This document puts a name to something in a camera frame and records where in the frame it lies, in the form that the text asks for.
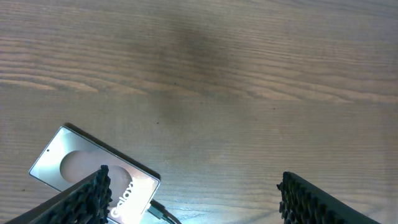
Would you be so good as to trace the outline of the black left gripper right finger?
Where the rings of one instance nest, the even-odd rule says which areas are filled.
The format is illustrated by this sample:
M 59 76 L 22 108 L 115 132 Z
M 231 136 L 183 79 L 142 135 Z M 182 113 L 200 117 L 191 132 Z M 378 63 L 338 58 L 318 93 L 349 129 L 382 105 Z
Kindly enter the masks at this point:
M 283 173 L 277 189 L 285 224 L 379 224 L 293 172 Z

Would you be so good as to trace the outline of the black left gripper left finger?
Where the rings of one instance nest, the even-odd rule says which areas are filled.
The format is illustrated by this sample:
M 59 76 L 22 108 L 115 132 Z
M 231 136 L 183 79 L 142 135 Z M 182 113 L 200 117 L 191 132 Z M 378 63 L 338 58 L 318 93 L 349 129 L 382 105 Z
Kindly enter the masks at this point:
M 108 166 L 6 224 L 105 224 L 112 191 Z

